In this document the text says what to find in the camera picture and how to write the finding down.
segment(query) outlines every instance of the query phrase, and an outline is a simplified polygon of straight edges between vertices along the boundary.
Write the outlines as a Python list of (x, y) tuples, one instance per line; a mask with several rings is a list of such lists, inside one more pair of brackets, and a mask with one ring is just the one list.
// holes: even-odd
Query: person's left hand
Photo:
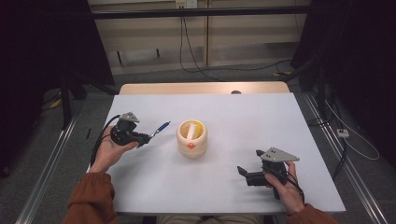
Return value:
[(131, 142), (125, 146), (119, 146), (111, 140), (110, 131), (113, 126), (107, 127), (102, 137), (101, 145), (96, 154), (95, 162), (90, 169), (90, 173), (106, 172), (110, 166), (114, 165), (128, 150), (131, 150), (139, 145), (137, 142)]

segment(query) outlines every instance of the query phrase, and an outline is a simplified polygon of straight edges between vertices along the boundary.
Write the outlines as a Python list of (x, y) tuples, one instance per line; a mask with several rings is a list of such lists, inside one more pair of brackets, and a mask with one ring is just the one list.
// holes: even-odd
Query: sleeve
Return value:
[(305, 209), (299, 213), (293, 214), (286, 218), (288, 224), (337, 224), (338, 222), (328, 213), (322, 212), (314, 208), (311, 204), (307, 204)]
[(63, 223), (117, 223), (114, 196), (110, 175), (85, 174), (73, 189)]

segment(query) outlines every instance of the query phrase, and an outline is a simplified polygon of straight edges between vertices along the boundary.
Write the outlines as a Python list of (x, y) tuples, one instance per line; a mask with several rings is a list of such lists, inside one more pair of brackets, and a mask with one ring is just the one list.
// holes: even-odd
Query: power adapter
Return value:
[(339, 138), (348, 138), (349, 133), (347, 132), (347, 129), (337, 129), (337, 136)]

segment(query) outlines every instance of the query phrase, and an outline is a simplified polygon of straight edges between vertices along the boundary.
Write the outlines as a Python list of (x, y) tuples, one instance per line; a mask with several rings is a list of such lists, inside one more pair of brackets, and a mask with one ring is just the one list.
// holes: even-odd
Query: wall outlet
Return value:
[(198, 0), (186, 0), (186, 8), (198, 8)]
[(176, 0), (176, 8), (186, 8), (186, 0)]
[(337, 136), (340, 138), (348, 138), (349, 133), (347, 132), (347, 129), (337, 129)]

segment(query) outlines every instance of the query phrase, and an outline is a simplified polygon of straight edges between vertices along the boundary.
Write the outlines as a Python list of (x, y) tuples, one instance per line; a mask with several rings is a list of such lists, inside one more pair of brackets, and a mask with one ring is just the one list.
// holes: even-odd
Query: blue pen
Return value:
[(152, 133), (152, 134), (149, 136), (149, 138), (153, 138), (153, 137), (155, 136), (155, 134), (159, 133), (159, 132), (162, 131), (164, 128), (166, 128), (166, 127), (169, 125), (170, 122), (171, 122), (171, 121), (168, 121), (168, 122), (166, 122), (165, 124), (161, 125), (161, 127), (159, 127), (159, 128), (157, 129), (157, 131), (155, 131), (154, 133)]

